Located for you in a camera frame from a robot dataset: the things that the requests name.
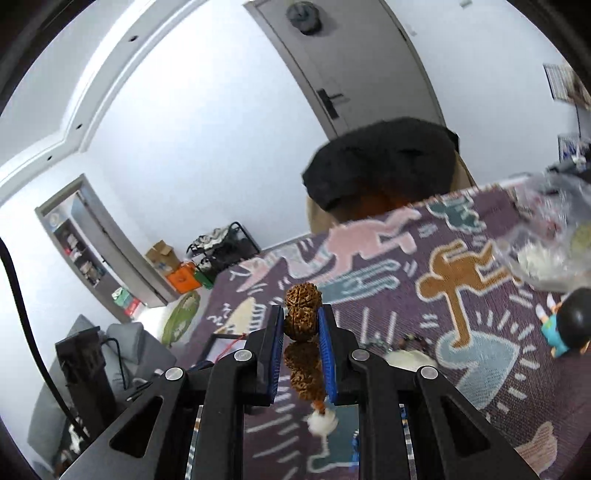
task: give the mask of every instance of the orange box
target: orange box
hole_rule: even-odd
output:
[[[188,291],[195,290],[201,286],[201,284],[195,280],[193,269],[189,265],[181,265],[174,272],[166,275],[166,278],[179,293],[187,293]]]

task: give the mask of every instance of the plastic bag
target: plastic bag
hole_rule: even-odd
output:
[[[539,290],[591,286],[591,186],[547,173],[515,188],[522,222],[495,241],[495,258]]]

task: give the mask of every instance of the blue gripper pad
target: blue gripper pad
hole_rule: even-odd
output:
[[[324,387],[331,402],[336,401],[336,368],[335,355],[333,353],[330,330],[324,315],[324,309],[318,309],[320,359],[322,360],[322,372],[324,373]]]
[[[281,359],[283,355],[283,322],[285,314],[282,308],[277,313],[277,322],[275,335],[273,336],[273,349],[271,351],[271,365],[269,366],[269,390],[271,398],[275,400],[277,387],[279,385],[279,369],[281,368]]]

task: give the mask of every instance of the door handle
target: door handle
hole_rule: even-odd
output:
[[[329,96],[328,93],[326,93],[326,90],[324,90],[323,88],[321,88],[320,90],[316,90],[316,93],[318,94],[318,97],[320,98],[320,101],[322,102],[322,104],[324,105],[324,108],[326,109],[326,112],[329,114],[330,119],[331,120],[335,120],[339,117],[338,112],[335,109],[335,106],[333,105],[333,100],[335,98],[339,98],[344,96],[342,93],[337,93],[336,95],[333,96]]]

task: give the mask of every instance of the gray door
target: gray door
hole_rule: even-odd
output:
[[[313,0],[323,28],[310,36],[289,22],[291,3],[255,0],[245,7],[290,68],[329,138],[401,116],[443,124],[418,56],[383,0]]]
[[[148,307],[161,307],[167,302],[160,294],[143,278],[135,267],[127,260],[121,250],[117,248],[113,240],[96,219],[96,216],[88,208],[79,194],[76,194],[72,205],[72,217],[100,256],[113,270],[113,272],[125,284],[125,287],[136,298],[140,299]]]

